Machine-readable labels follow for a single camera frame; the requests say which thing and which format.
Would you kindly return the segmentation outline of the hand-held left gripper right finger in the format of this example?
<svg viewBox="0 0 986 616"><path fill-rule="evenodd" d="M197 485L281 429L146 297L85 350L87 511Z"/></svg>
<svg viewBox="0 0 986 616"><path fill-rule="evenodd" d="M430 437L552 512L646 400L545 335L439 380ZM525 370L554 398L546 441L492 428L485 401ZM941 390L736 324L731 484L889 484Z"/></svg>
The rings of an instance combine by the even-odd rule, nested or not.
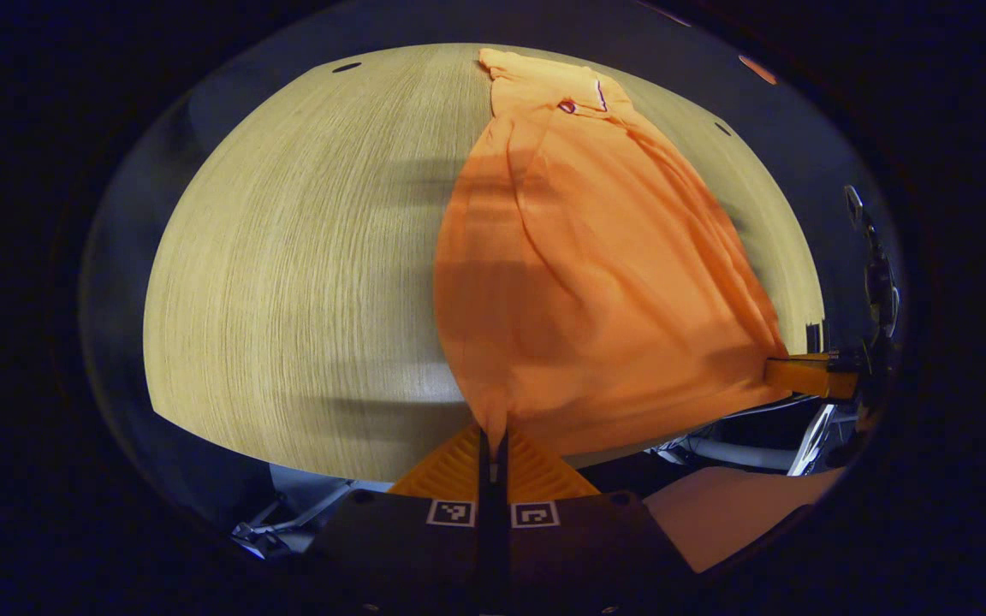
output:
<svg viewBox="0 0 986 616"><path fill-rule="evenodd" d="M520 429L505 434L498 461L509 615L662 615L695 589L695 572L637 495L603 494Z"/></svg>

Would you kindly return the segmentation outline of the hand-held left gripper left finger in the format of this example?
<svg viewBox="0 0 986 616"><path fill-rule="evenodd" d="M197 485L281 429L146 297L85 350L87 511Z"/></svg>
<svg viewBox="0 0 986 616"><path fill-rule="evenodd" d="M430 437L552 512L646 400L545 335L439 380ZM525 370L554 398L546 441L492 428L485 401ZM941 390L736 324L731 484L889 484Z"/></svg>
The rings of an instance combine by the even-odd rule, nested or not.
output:
<svg viewBox="0 0 986 616"><path fill-rule="evenodd" d="M318 615L477 615L484 436L470 425L388 491L356 489L309 551Z"/></svg>

